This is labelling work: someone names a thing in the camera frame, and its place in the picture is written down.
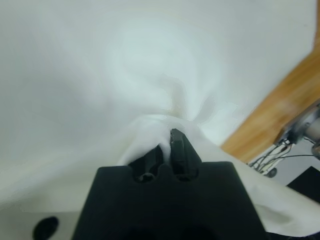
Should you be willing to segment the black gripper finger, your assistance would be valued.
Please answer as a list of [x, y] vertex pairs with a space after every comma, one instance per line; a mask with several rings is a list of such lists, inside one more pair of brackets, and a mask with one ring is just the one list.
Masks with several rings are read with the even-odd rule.
[[129, 163], [128, 166], [132, 169], [135, 181], [153, 181], [163, 163], [163, 151], [158, 145], [144, 156]]
[[199, 175], [202, 160], [186, 135], [173, 128], [170, 131], [170, 159], [173, 174], [179, 181], [192, 181]]

